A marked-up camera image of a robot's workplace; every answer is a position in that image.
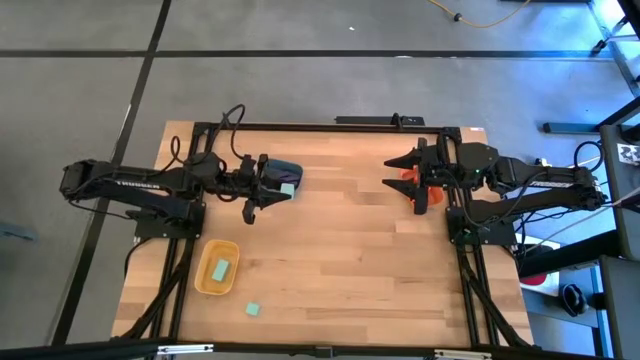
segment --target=wooden table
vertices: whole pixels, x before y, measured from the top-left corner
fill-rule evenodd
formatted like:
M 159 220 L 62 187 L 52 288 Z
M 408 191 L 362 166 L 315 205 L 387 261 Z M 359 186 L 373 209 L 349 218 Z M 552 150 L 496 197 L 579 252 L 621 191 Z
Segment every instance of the wooden table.
M 189 147 L 192 122 L 167 123 L 156 168 L 170 160 L 173 135 Z M 482 129 L 463 128 L 466 142 L 486 142 Z M 420 135 L 435 142 L 435 136 Z M 230 131 L 214 150 L 230 167 Z M 244 224 L 244 201 L 222 204 L 207 196 L 203 235 L 196 242 L 186 292 L 180 340 L 202 342 L 468 347 L 460 273 L 448 241 L 444 202 L 413 215 L 400 193 L 382 178 L 399 170 L 383 161 L 406 154 L 415 134 L 239 131 L 238 152 L 302 165 L 293 201 L 256 210 Z M 474 198 L 497 197 L 481 189 Z M 230 240 L 240 247 L 233 289 L 223 296 L 196 291 L 194 276 L 204 245 Z M 128 330 L 158 290 L 168 241 L 154 239 L 131 257 L 113 326 Z M 531 341 L 513 259 L 500 247 L 483 247 L 492 298 L 520 336 Z M 262 308 L 245 313 L 247 303 Z M 488 342 L 475 299 L 481 340 Z M 172 310 L 165 309 L 162 334 Z

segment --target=metal stand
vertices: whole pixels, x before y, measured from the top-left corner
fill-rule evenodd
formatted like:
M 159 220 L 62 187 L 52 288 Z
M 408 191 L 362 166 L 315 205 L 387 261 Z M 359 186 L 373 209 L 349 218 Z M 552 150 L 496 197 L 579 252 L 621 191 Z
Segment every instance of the metal stand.
M 636 34 L 616 35 L 620 31 L 620 29 L 622 29 L 622 27 L 627 25 L 628 23 L 629 23 L 629 19 L 626 16 L 620 19 L 620 21 L 618 21 L 616 26 L 613 27 L 613 30 L 611 30 L 611 34 L 609 34 L 609 36 L 607 36 L 604 40 L 598 41 L 596 46 L 593 47 L 593 53 L 597 54 L 600 51 L 602 51 L 602 49 L 607 47 L 607 44 L 609 43 L 609 41 L 638 41 L 638 35 Z
M 558 250 L 525 257 L 521 260 L 520 277 L 527 278 L 565 268 L 595 265 L 602 255 L 619 256 L 618 243 L 617 230 L 611 230 Z
M 599 124 L 545 123 L 542 130 L 547 134 L 598 134 L 601 126 L 620 125 L 638 113 L 640 98 L 635 98 Z

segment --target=green block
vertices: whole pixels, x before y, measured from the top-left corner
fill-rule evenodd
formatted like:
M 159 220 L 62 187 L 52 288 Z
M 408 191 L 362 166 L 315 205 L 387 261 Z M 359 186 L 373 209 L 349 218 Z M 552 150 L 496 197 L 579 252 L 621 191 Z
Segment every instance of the green block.
M 213 275 L 211 278 L 215 281 L 220 281 L 224 279 L 224 274 L 227 273 L 227 269 L 229 268 L 229 262 L 224 259 L 218 260 L 218 264 L 216 265 L 216 269 L 213 271 Z
M 296 187 L 293 184 L 283 183 L 282 185 L 280 185 L 280 192 L 291 195 L 291 200 L 293 200 L 293 197 L 296 193 Z
M 247 314 L 249 314 L 251 316 L 258 316 L 259 312 L 260 312 L 260 305 L 255 304 L 255 303 L 248 303 L 247 304 Z

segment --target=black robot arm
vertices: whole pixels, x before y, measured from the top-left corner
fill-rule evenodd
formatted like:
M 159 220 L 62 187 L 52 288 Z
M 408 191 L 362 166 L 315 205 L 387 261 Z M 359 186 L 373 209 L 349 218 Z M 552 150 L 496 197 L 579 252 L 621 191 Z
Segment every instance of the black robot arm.
M 415 200 L 414 212 L 427 210 L 426 188 L 429 186 L 475 191 L 484 184 L 500 195 L 528 187 L 551 188 L 545 192 L 519 196 L 515 199 L 488 202 L 472 200 L 467 212 L 476 223 L 491 222 L 504 214 L 523 213 L 566 207 L 571 210 L 595 210 L 604 203 L 597 179 L 584 167 L 559 168 L 527 165 L 481 143 L 458 144 L 457 162 L 443 160 L 443 144 L 427 145 L 424 138 L 407 155 L 385 161 L 386 166 L 415 169 L 417 181 L 384 179 L 382 182 Z
M 263 209 L 291 198 L 280 192 L 280 179 L 271 176 L 267 155 L 260 155 L 257 162 L 245 155 L 240 168 L 230 172 L 214 153 L 196 154 L 193 159 L 166 171 L 79 161 L 65 167 L 60 192 L 69 201 L 108 198 L 139 206 L 141 211 L 127 214 L 136 220 L 155 217 L 174 223 L 197 220 L 202 205 L 192 200 L 203 191 L 223 201 L 246 198 L 242 214 L 248 224 L 254 222 L 255 207 Z

